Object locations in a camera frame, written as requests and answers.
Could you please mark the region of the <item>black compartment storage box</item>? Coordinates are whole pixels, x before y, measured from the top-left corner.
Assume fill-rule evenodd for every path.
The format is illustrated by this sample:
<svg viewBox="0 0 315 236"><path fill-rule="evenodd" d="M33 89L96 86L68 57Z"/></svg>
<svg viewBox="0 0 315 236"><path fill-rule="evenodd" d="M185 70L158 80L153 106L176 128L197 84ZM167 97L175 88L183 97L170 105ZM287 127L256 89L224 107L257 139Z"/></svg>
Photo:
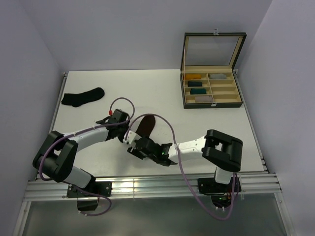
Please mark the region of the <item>black compartment storage box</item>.
<svg viewBox="0 0 315 236"><path fill-rule="evenodd" d="M180 67L185 109L240 108L235 65L244 32L186 32Z"/></svg>

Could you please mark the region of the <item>dark rolled sock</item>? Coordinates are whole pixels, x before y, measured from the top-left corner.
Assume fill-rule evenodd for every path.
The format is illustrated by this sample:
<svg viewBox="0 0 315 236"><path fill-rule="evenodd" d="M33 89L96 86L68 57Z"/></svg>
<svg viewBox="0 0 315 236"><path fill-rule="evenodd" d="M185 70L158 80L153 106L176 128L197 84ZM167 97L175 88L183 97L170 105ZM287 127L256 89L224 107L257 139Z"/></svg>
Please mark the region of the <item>dark rolled sock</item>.
<svg viewBox="0 0 315 236"><path fill-rule="evenodd" d="M200 81L188 81L188 87L202 87L202 82Z"/></svg>

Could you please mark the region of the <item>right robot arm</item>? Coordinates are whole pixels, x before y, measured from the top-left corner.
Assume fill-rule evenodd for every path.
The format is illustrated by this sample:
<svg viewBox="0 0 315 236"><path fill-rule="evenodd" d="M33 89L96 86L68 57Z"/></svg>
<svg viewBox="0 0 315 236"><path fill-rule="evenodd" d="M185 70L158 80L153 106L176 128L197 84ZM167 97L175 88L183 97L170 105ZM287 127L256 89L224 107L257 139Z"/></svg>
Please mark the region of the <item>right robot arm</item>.
<svg viewBox="0 0 315 236"><path fill-rule="evenodd" d="M123 138L127 151L143 160L169 167L180 161L204 158L216 166L213 186L225 191L234 173L241 169L243 141L217 130L210 129L205 136L184 143L157 144L148 137L129 131Z"/></svg>

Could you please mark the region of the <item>pink-grey rolled sock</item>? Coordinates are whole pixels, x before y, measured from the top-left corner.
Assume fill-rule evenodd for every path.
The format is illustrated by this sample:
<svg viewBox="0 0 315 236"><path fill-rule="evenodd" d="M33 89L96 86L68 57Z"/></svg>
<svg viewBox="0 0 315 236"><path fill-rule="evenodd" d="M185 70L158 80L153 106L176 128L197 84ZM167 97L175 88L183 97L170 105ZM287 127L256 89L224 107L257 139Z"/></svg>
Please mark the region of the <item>pink-grey rolled sock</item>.
<svg viewBox="0 0 315 236"><path fill-rule="evenodd" d="M195 102L196 103L212 103L213 98L211 96L196 96Z"/></svg>

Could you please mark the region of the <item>aluminium frame rail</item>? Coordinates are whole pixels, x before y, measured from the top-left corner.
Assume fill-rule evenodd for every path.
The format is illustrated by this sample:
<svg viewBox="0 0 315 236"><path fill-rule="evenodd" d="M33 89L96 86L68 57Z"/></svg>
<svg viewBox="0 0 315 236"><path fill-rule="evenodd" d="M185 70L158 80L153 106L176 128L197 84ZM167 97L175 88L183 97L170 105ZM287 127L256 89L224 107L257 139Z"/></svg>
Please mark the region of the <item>aluminium frame rail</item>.
<svg viewBox="0 0 315 236"><path fill-rule="evenodd" d="M296 231L289 216L278 177L275 173L268 171L264 158L260 159L264 168L262 172L238 174L242 188L239 193L240 200L244 200L245 194L272 194L283 224L284 235L294 236ZM181 175L98 177L97 180L112 182L111 198L114 200L179 198L188 197L191 194ZM32 203L66 201L65 191L66 185L63 183L49 183L38 179L28 182L13 235L23 235Z"/></svg>

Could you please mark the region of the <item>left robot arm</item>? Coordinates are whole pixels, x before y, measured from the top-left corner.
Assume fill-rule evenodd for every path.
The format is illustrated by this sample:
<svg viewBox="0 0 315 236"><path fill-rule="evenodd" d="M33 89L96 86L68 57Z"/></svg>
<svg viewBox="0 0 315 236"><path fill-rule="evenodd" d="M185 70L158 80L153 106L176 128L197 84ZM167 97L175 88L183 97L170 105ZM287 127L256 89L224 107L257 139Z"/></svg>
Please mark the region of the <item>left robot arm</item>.
<svg viewBox="0 0 315 236"><path fill-rule="evenodd" d="M49 179L75 185L84 196L91 196L96 190L95 178L74 166L76 154L97 143L114 138L122 140L128 129L128 118L128 113L116 109L110 116L97 121L95 127L72 134L52 131L33 159L33 167Z"/></svg>

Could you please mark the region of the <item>teal rolled sock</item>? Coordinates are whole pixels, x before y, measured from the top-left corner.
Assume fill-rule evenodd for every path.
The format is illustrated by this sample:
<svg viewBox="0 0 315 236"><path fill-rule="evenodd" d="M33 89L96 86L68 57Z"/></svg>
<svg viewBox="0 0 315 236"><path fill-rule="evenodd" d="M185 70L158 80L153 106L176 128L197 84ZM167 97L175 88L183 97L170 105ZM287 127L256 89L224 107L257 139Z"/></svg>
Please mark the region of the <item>teal rolled sock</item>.
<svg viewBox="0 0 315 236"><path fill-rule="evenodd" d="M205 88L191 88L190 89L190 95L204 95L207 94L207 91Z"/></svg>

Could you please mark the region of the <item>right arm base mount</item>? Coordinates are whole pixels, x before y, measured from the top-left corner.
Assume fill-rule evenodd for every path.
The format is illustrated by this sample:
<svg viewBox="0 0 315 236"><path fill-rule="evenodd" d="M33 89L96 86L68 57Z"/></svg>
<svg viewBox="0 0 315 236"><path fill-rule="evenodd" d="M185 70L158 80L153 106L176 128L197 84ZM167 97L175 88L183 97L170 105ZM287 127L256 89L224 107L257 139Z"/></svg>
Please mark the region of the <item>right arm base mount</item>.
<svg viewBox="0 0 315 236"><path fill-rule="evenodd" d="M231 205L233 183L233 177L228 185L216 183L213 177L197 179L199 194L210 196L213 205L221 209Z"/></svg>

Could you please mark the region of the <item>orange rolled sock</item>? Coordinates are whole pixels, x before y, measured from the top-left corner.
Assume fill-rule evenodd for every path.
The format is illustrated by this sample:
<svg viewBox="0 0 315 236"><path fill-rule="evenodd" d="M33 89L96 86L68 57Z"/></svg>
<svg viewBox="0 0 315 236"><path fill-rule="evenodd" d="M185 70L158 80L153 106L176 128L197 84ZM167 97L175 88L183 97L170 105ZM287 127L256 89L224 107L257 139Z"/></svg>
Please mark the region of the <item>orange rolled sock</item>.
<svg viewBox="0 0 315 236"><path fill-rule="evenodd" d="M184 79L185 80L199 80L201 79L201 74L185 74Z"/></svg>

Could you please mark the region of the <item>black sock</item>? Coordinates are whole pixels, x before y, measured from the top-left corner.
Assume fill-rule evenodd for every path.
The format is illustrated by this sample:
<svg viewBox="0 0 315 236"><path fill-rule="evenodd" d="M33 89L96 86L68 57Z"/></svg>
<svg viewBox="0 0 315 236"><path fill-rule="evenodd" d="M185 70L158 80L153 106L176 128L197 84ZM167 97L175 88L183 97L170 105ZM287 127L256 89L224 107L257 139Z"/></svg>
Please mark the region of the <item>black sock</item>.
<svg viewBox="0 0 315 236"><path fill-rule="evenodd" d="M105 91L100 87L83 93L65 93L61 104L77 108L87 103L98 101L104 96Z"/></svg>

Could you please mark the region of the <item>light grey rolled sock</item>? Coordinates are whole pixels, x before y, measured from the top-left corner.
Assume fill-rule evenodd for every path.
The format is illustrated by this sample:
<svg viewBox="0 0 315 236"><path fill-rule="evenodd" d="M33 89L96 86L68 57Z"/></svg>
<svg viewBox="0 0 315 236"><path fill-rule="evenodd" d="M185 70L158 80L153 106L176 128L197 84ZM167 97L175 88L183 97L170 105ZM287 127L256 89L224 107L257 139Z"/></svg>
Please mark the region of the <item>light grey rolled sock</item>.
<svg viewBox="0 0 315 236"><path fill-rule="evenodd" d="M227 76L223 73L210 74L210 79L212 80L225 80Z"/></svg>

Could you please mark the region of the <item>brown striped sock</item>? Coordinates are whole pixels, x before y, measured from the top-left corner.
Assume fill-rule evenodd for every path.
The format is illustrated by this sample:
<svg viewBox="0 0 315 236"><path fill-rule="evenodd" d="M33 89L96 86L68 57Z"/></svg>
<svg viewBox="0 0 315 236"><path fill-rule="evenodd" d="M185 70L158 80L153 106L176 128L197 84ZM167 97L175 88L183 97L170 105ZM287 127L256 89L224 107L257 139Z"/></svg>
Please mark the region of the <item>brown striped sock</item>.
<svg viewBox="0 0 315 236"><path fill-rule="evenodd" d="M153 115L146 115L142 118L136 130L136 134L141 137L149 137L156 124L156 119Z"/></svg>

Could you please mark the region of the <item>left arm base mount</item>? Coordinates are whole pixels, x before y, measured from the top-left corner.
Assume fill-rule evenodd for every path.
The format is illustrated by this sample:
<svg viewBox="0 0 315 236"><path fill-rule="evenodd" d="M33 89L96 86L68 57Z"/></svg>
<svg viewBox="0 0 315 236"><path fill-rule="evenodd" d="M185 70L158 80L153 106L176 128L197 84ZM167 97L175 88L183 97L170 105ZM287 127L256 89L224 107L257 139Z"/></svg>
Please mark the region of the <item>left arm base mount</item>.
<svg viewBox="0 0 315 236"><path fill-rule="evenodd" d="M69 184L66 197L77 199L77 209L80 214L89 217L100 216L107 213L112 206L112 201L109 199L111 191L111 181L95 181L88 184L85 188ZM96 213L101 198L107 200L109 205L103 212Z"/></svg>

